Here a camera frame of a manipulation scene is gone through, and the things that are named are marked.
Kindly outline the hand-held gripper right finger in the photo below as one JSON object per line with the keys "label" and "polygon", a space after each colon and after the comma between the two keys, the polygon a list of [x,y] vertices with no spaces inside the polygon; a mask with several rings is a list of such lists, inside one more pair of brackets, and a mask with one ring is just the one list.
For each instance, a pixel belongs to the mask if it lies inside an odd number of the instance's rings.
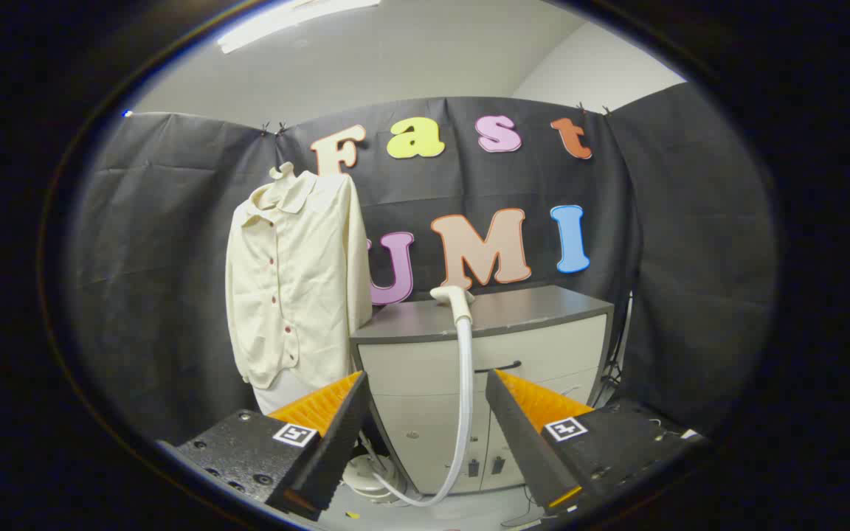
{"label": "hand-held gripper right finger", "polygon": [[545,513],[593,512],[635,492],[706,439],[637,401],[585,406],[500,369],[486,400]]}

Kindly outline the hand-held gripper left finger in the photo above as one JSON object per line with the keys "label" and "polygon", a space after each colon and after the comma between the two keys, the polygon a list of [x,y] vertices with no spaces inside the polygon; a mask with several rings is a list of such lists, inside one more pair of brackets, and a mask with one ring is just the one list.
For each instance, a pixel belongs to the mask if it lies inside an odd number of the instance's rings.
{"label": "hand-held gripper left finger", "polygon": [[369,403],[367,373],[355,371],[271,414],[233,412],[176,446],[174,458],[246,504],[317,521],[352,458]]}

